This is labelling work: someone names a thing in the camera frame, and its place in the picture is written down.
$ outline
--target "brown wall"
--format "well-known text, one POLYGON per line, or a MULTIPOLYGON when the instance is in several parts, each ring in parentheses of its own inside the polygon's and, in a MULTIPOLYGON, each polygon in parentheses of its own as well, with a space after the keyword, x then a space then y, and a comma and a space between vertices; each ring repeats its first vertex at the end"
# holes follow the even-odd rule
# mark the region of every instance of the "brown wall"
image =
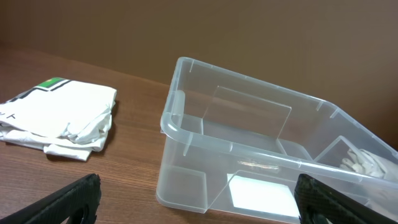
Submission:
POLYGON ((2 0, 0 32, 163 83, 193 57, 330 100, 398 148, 396 0, 2 0))

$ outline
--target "transparent storage container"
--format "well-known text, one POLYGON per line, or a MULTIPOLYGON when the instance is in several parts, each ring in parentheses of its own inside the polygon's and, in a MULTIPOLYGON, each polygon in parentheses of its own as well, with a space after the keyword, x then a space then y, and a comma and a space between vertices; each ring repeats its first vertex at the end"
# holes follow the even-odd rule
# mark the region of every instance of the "transparent storage container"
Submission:
POLYGON ((160 125, 162 205, 300 223, 293 195, 305 173, 398 220, 397 182, 340 168, 349 149, 393 166, 398 153, 325 100, 180 58, 160 125))

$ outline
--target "wood grain surface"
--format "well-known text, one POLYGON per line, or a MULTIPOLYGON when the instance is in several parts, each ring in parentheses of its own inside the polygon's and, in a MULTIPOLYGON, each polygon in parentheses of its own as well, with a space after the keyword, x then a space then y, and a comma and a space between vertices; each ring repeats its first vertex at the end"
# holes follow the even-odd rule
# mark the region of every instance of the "wood grain surface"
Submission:
POLYGON ((168 85, 4 44, 0 77, 0 102, 52 77, 118 90, 107 146, 87 162, 0 142, 0 218, 96 173, 102 189, 97 223, 275 223, 215 211, 186 212, 156 201, 165 142, 159 122, 168 85))

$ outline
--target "plastic box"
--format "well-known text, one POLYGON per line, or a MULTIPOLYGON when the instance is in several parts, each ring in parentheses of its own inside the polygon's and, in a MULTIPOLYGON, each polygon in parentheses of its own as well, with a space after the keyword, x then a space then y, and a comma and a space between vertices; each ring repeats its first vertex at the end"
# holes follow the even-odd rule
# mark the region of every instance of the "plastic box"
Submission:
POLYGON ((398 219, 397 183, 339 168, 348 149, 394 164, 397 152, 325 100, 180 58, 160 125, 162 205, 300 223, 293 194, 306 173, 398 219))

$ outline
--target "wooden table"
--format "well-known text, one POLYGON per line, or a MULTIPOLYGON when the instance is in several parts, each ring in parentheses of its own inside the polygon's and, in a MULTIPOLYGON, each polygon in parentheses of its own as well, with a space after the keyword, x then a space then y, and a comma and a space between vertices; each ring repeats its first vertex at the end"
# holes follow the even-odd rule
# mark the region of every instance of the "wooden table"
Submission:
POLYGON ((96 223, 275 223, 223 212, 186 212, 156 201, 165 141, 159 122, 168 85, 0 45, 0 102, 52 77, 118 90, 106 148, 92 153, 87 162, 79 162, 0 142, 0 218, 86 174, 96 173, 101 177, 102 190, 96 223))

